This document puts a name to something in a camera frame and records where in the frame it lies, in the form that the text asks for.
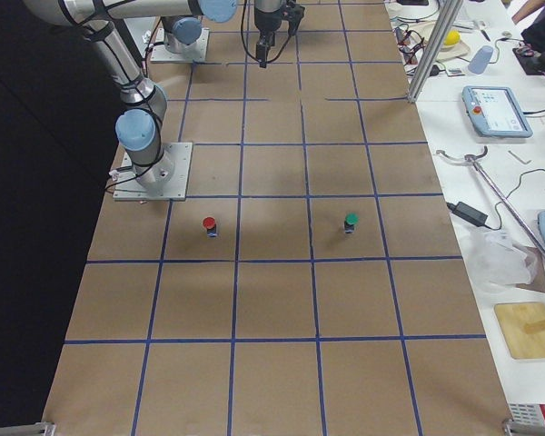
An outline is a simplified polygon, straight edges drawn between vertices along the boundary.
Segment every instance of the metal pole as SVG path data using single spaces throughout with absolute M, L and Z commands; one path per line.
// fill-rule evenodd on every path
M 527 225 L 527 223 L 525 223 L 525 221 L 522 219 L 522 217 L 519 215 L 519 213 L 513 207 L 513 205 L 510 204 L 507 197 L 500 191 L 499 186 L 497 186 L 496 183 L 493 182 L 492 179 L 489 177 L 489 175 L 486 173 L 486 171 L 484 171 L 484 169 L 482 168 L 482 165 L 478 163 L 478 161 L 476 160 L 476 156 L 472 156 L 470 159 L 469 157 L 470 156 L 467 156 L 467 160 L 470 163 L 472 163 L 472 166 L 474 166 L 474 169 L 481 174 L 482 178 L 487 183 L 487 185 L 490 186 L 492 191 L 494 191 L 499 196 L 502 203 L 509 210 L 510 214 L 517 221 L 517 223 L 519 223 L 520 227 L 525 231 L 527 236 L 530 237 L 530 239 L 533 241 L 535 246 L 539 249 L 540 253 L 543 255 L 543 259 L 545 260 L 545 247 L 543 246 L 541 241 L 537 238 L 537 236 L 535 236 L 531 228 Z
M 436 62 L 436 56 L 438 56 L 442 43 L 444 42 L 444 39 L 446 39 L 446 35 L 451 30 L 452 24 L 454 23 L 461 6 L 462 0 L 447 0 L 440 10 L 436 25 L 434 25 L 434 28 L 432 29 L 424 54 L 420 59 L 420 63 L 418 64 L 414 77 L 410 83 L 410 89 L 408 90 L 408 101 L 410 103 L 416 102 L 426 79 L 430 77 L 430 71 L 434 62 Z

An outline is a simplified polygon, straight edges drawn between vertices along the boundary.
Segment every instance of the white bracket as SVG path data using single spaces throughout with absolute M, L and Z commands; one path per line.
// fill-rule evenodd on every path
M 137 180 L 124 182 L 134 177 L 134 173 L 126 171 L 120 173 L 119 184 L 115 186 L 113 198 L 119 202 L 137 202 L 144 200 L 185 200 L 188 189 L 188 177 L 190 163 L 192 162 L 192 143 L 168 143 L 164 145 L 165 153 L 168 153 L 174 162 L 173 175 L 161 191 L 148 192 Z M 122 166 L 131 166 L 131 159 L 124 155 Z

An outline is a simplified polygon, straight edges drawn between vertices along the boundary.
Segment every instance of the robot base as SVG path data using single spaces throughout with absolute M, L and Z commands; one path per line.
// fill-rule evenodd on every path
M 118 184 L 115 188 L 113 198 L 116 201 L 142 201 L 142 200 L 185 200 L 188 188 L 188 176 L 190 174 L 190 163 L 192 162 L 192 143 L 168 143 L 165 144 L 165 153 L 175 162 L 172 178 L 158 192 L 147 192 L 136 180 Z M 130 166 L 131 159 L 125 154 L 123 166 Z M 119 175 L 119 180 L 131 179 L 134 173 L 127 171 Z
M 180 54 L 168 52 L 163 45 L 157 45 L 152 51 L 151 61 L 157 64 L 192 64 L 194 62 L 205 62 L 206 51 L 208 50 L 208 36 L 210 30 L 202 29 L 202 34 L 192 47 L 184 48 Z M 155 36 L 155 42 L 161 43 L 164 41 L 164 30 L 158 29 Z

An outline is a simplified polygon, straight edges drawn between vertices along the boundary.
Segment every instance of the red bottle cap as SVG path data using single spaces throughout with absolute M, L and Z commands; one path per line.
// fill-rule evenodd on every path
M 216 226 L 216 220 L 212 218 L 212 216 L 209 216 L 207 218 L 204 218 L 202 221 L 203 228 L 206 230 L 212 230 Z

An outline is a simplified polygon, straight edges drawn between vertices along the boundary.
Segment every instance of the wooden board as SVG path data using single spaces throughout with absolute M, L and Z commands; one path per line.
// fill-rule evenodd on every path
M 545 331 L 527 334 L 523 330 L 527 322 L 545 320 L 545 304 L 542 302 L 497 304 L 494 311 L 513 359 L 545 358 Z

